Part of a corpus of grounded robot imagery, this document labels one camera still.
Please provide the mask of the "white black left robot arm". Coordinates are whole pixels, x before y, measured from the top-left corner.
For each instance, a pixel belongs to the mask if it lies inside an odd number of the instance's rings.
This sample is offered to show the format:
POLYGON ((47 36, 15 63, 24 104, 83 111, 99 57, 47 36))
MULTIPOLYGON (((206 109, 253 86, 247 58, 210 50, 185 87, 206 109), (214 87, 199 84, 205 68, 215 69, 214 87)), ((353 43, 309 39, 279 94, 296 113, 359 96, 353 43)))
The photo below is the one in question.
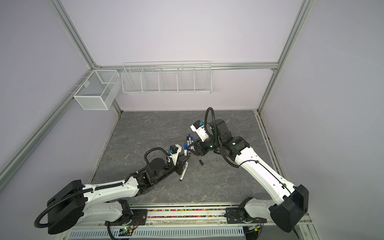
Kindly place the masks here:
POLYGON ((115 182, 84 185, 81 180, 72 181, 48 200, 34 226, 47 228, 50 235, 55 235, 83 223, 128 224, 134 214, 127 198, 150 192, 173 173, 181 175, 189 158, 179 154, 168 155, 165 160, 155 158, 126 179, 115 182))

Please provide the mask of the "white marker blue end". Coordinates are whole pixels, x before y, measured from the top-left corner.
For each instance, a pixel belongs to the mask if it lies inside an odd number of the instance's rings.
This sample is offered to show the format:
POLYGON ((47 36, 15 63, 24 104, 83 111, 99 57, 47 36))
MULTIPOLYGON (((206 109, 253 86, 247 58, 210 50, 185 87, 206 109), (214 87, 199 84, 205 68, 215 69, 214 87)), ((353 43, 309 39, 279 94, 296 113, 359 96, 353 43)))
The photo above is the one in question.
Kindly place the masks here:
POLYGON ((184 143, 184 156, 188 155, 188 143, 184 143))

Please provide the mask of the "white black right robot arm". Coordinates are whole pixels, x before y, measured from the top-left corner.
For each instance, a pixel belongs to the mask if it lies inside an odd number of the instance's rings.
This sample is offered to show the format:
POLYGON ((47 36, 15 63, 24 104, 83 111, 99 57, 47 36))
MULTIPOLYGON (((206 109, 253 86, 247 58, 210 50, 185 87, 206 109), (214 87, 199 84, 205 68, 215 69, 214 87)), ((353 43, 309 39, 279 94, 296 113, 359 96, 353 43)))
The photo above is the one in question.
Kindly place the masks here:
POLYGON ((191 130, 199 138, 188 146, 189 151, 196 156, 205 156, 208 152, 219 154, 232 167, 246 170, 272 198, 266 203, 253 197, 246 198, 238 206, 237 221, 271 220, 289 233, 308 212, 308 189, 279 175, 246 140, 232 136, 225 121, 217 119, 207 124, 197 120, 191 125, 191 130))

